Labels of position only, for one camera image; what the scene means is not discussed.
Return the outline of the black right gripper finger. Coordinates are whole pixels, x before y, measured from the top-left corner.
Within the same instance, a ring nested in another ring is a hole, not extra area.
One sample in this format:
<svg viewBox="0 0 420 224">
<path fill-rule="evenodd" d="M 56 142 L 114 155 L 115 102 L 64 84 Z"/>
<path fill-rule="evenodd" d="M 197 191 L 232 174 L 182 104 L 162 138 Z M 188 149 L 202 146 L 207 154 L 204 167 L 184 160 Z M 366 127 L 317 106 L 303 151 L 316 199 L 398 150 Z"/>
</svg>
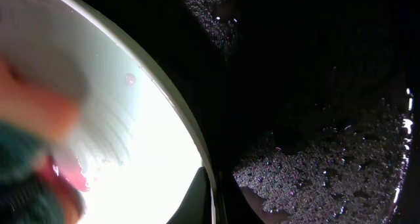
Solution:
<svg viewBox="0 0 420 224">
<path fill-rule="evenodd" d="M 200 167 L 178 210 L 167 224 L 212 224 L 211 187 L 204 167 Z"/>
</svg>

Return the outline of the pale green plate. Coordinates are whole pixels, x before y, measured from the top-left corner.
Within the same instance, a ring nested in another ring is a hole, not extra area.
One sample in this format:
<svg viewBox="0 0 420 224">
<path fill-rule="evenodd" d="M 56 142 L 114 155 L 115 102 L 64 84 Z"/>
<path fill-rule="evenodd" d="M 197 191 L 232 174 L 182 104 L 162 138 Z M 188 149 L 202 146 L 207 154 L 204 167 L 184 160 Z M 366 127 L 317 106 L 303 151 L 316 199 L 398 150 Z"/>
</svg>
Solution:
<svg viewBox="0 0 420 224">
<path fill-rule="evenodd" d="M 215 178 L 202 132 L 157 62 L 82 0 L 1 0 L 1 53 L 82 116 L 55 171 L 77 173 L 82 223 L 167 223 L 197 170 Z"/>
</svg>

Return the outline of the green yellow sponge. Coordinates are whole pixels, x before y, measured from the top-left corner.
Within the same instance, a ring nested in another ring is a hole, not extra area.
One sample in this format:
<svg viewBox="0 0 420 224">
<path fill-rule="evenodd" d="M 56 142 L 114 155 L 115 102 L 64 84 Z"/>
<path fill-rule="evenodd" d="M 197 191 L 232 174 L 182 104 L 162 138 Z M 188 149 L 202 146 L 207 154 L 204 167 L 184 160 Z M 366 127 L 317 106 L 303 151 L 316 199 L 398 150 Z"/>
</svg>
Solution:
<svg viewBox="0 0 420 224">
<path fill-rule="evenodd" d="M 1 224 L 64 224 L 62 205 L 35 174 L 33 162 L 44 142 L 1 123 Z"/>
</svg>

